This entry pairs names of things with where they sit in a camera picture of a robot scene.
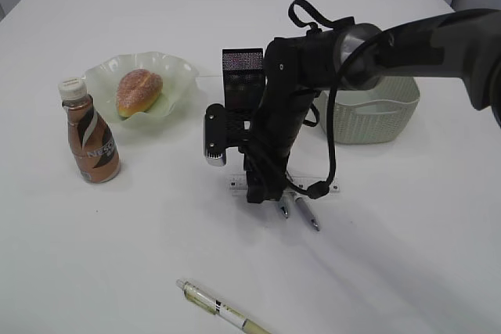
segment white bottle cap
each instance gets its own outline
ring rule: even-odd
[[[85,81],[79,77],[70,77],[58,85],[59,94],[63,101],[75,101],[87,95]]]

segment basket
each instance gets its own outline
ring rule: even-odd
[[[315,100],[326,132],[329,92]],[[411,77],[384,77],[367,91],[339,91],[334,107],[334,140],[342,144],[373,144],[394,140],[409,123],[420,90]]]

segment coffee bottle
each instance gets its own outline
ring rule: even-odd
[[[120,170],[117,147],[108,124],[94,108],[85,82],[78,77],[59,84],[68,116],[68,142],[86,181],[102,183]]]

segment bread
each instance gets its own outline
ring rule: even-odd
[[[117,110],[121,117],[146,111],[162,92],[162,77],[148,70],[133,70],[122,77],[117,90]]]

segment white pen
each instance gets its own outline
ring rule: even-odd
[[[255,322],[243,316],[240,312],[221,303],[221,301],[202,291],[192,283],[178,279],[175,284],[182,289],[187,300],[195,303],[210,314],[219,314],[227,322],[234,324],[246,334],[271,334]]]

